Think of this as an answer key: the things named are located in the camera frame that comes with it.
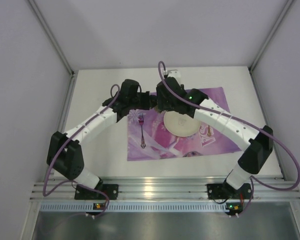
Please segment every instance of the white arm segment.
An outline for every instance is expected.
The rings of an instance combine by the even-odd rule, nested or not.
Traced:
[[[178,84],[181,84],[181,74],[178,70],[169,70],[168,71],[168,78],[175,78],[175,80],[178,82]]]
[[[229,112],[215,104],[215,102],[211,99],[205,99],[200,106],[231,115]],[[254,128],[246,126],[237,120],[203,109],[195,110],[193,118],[215,128],[220,133],[231,139],[243,151],[250,146],[249,140],[255,139],[259,133]],[[226,182],[234,189],[238,190],[246,181],[249,180],[251,175],[251,173],[243,170],[237,163],[226,178]]]
[[[80,175],[74,179],[78,184],[87,186],[88,188],[95,189],[100,181],[100,178],[90,172],[86,167],[83,168]]]
[[[229,112],[215,104],[211,99],[205,99],[200,106],[231,115]],[[242,151],[245,151],[250,146],[249,140],[255,139],[259,133],[252,127],[246,126],[237,120],[203,109],[195,110],[193,118],[210,125],[223,135],[227,136],[237,144]]]
[[[91,140],[93,140],[104,129],[111,126],[112,124],[115,124],[117,122],[117,113],[113,112],[112,108],[108,108],[104,113],[100,114],[100,112],[105,108],[106,106],[101,106],[85,121],[72,128],[71,130],[66,131],[65,133],[67,134],[67,136],[72,136],[79,128],[85,126],[85,128],[72,139],[73,141],[78,140],[80,142],[80,145],[83,146],[84,144],[89,143]],[[97,114],[100,114],[100,116],[97,116],[94,120],[86,125],[86,122]]]

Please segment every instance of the purple placemat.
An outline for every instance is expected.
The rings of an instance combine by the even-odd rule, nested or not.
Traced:
[[[224,89],[222,87],[204,88],[200,91],[207,94],[216,104],[229,111]],[[143,136],[146,147],[141,144],[141,127],[138,116],[143,113]],[[151,110],[131,110],[127,116],[128,126],[128,161],[158,160],[201,155],[217,155],[240,151],[229,138],[210,126],[202,123],[199,132],[189,137],[178,137],[171,134],[164,125],[164,112]]]

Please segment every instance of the black mounting bracket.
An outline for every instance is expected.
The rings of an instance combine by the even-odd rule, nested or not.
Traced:
[[[250,199],[252,190],[249,183],[243,184],[235,194],[229,195],[223,188],[223,183],[210,183],[206,185],[208,199],[210,200],[226,200],[226,199],[240,199],[242,194],[243,199]]]
[[[244,206],[240,202],[227,202],[225,209],[229,210],[225,212],[227,215],[235,216],[236,214],[242,213]]]
[[[119,193],[119,185],[118,184],[102,184],[99,189],[101,192],[106,194],[110,200],[116,200],[118,198]],[[80,185],[77,185],[75,188],[75,200],[105,200],[106,198],[99,193],[94,191],[90,191],[86,188],[83,188]]]

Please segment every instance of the white table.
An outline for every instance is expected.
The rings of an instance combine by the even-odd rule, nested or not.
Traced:
[[[178,67],[186,89],[223,87],[230,112],[259,127],[265,120],[247,67]],[[140,83],[143,91],[156,91],[160,81],[156,68],[80,70],[77,76],[65,130],[69,130],[110,97],[113,84],[125,79]],[[226,176],[242,152],[146,161],[127,161],[127,118],[103,131],[82,146],[85,165],[101,177],[209,177]],[[281,177],[273,152],[261,176]]]

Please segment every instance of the metal floor panel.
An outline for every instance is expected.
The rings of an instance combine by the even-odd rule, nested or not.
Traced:
[[[40,212],[44,231],[73,213]],[[253,203],[240,218],[207,212],[112,212],[93,220],[75,216],[32,240],[298,240],[289,203]]]

